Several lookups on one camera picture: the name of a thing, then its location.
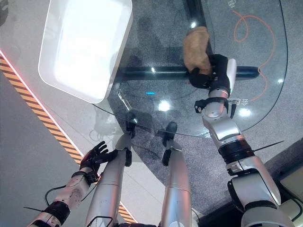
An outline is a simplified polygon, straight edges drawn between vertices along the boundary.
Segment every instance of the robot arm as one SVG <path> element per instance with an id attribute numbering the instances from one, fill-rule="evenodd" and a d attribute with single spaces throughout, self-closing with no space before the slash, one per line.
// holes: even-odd
<path id="1" fill-rule="evenodd" d="M 70 212 L 79 207 L 91 183 L 98 180 L 100 163 L 116 157 L 115 152 L 107 154 L 105 142 L 96 145 L 83 158 L 80 171 L 75 172 L 71 180 L 59 192 L 54 201 L 41 212 L 28 227 L 60 227 Z"/>
<path id="2" fill-rule="evenodd" d="M 264 164 L 245 140 L 237 124 L 228 116 L 228 101 L 236 76 L 236 62 L 222 55 L 210 57 L 213 79 L 209 98 L 195 103 L 204 126 L 226 162 L 231 176 L 228 189 L 235 206 L 245 212 L 242 226 L 292 227 L 291 220 L 279 210 L 279 190 Z"/>

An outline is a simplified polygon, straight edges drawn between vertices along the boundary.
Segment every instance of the black metal bar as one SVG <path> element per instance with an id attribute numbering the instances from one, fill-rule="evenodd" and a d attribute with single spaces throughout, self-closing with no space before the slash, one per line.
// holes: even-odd
<path id="1" fill-rule="evenodd" d="M 184 0 L 184 5 L 187 11 L 187 17 L 190 23 L 195 22 L 196 26 L 206 27 L 206 21 L 204 17 L 204 12 L 202 8 L 201 0 Z M 206 48 L 207 55 L 212 55 L 213 50 L 210 45 L 210 42 L 207 44 Z"/>
<path id="2" fill-rule="evenodd" d="M 259 76 L 258 68 L 238 66 L 237 80 L 254 79 Z M 185 67 L 126 67 L 119 68 L 116 78 L 127 80 L 176 80 L 188 79 L 189 72 Z"/>

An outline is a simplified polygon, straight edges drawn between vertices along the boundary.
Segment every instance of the gray floor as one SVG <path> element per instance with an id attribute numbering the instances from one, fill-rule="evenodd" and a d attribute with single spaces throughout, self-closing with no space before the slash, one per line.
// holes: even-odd
<path id="1" fill-rule="evenodd" d="M 2 73 L 0 96 L 0 226 L 25 226 L 39 212 L 23 207 L 45 209 L 45 192 L 65 185 L 79 166 Z M 55 195 L 56 193 L 50 193 L 49 201 Z M 88 196 L 80 208 L 71 214 L 64 226 L 84 226 L 83 216 L 88 210 L 91 197 L 92 195 Z"/>

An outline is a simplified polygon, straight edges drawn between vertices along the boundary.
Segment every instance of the yellow and black striped tape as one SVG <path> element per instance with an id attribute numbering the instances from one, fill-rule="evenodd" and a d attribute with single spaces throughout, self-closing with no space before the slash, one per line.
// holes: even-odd
<path id="1" fill-rule="evenodd" d="M 56 138 L 72 159 L 80 164 L 83 154 L 79 151 L 72 140 L 66 135 L 63 129 L 58 125 L 54 118 L 49 114 L 46 108 L 41 104 L 33 92 L 29 89 L 26 83 L 18 75 L 12 65 L 7 61 L 3 53 L 0 51 L 0 70 L 9 80 L 15 90 L 20 94 L 26 104 L 32 109 L 37 117 L 42 121 L 44 126 Z M 125 206 L 120 202 L 119 214 L 127 223 L 137 223 L 133 216 L 127 211 Z"/>

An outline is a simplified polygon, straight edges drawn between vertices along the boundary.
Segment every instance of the tempered glass surface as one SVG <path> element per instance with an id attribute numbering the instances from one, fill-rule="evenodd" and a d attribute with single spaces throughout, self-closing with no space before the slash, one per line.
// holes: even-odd
<path id="1" fill-rule="evenodd" d="M 278 0 L 205 0 L 202 6 L 213 52 L 236 59 L 238 66 L 260 69 L 258 78 L 236 81 L 230 97 L 238 101 L 234 120 L 246 130 L 269 113 L 285 79 L 287 46 L 281 6 Z M 209 136 L 194 110 L 195 101 L 206 99 L 208 90 L 193 87 L 188 79 L 153 76 L 159 67 L 184 66 L 182 40 L 195 22 L 187 11 L 182 0 L 133 1 L 134 20 L 120 68 L 147 67 L 151 74 L 142 80 L 130 76 L 127 81 L 117 76 L 107 98 L 110 108 L 101 102 L 100 109 L 119 118 L 132 111 L 135 123 L 149 128 L 164 130 L 175 121 L 179 134 Z"/>

